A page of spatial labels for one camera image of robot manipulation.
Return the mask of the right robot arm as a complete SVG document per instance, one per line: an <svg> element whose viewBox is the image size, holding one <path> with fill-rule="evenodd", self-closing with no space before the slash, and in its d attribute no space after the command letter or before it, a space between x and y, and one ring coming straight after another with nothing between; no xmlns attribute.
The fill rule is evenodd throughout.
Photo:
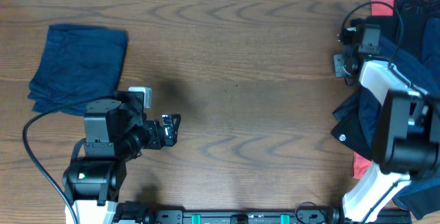
<svg viewBox="0 0 440 224"><path fill-rule="evenodd" d="M380 27L341 28L343 54L335 70L356 78L381 104L372 139L372 163L341 208L326 215L328 223L374 223L382 208L413 181L435 176L439 169L439 98L401 74L392 56L380 55Z"/></svg>

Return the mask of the navy blue shorts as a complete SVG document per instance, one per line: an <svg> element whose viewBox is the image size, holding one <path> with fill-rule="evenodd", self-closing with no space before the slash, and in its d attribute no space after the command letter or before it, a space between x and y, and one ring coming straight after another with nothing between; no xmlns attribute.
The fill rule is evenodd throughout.
<svg viewBox="0 0 440 224"><path fill-rule="evenodd" d="M399 38L399 21L395 17L373 17L353 19L352 26L370 23L381 27L380 54L392 56ZM419 27L414 21L405 21L404 37L394 64L409 81L430 93L439 93L439 18L431 17ZM381 105L373 94L362 89L358 112L366 143L371 145Z"/></svg>

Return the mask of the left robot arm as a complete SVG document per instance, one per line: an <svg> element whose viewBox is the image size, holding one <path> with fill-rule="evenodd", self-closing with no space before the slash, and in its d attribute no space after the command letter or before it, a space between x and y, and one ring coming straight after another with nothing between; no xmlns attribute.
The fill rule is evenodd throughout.
<svg viewBox="0 0 440 224"><path fill-rule="evenodd" d="M142 150L177 143L181 116L148 120L151 90L131 87L91 101L85 109L85 138L75 146L63 174L67 223L155 223L154 211L140 202L119 202L128 161Z"/></svg>

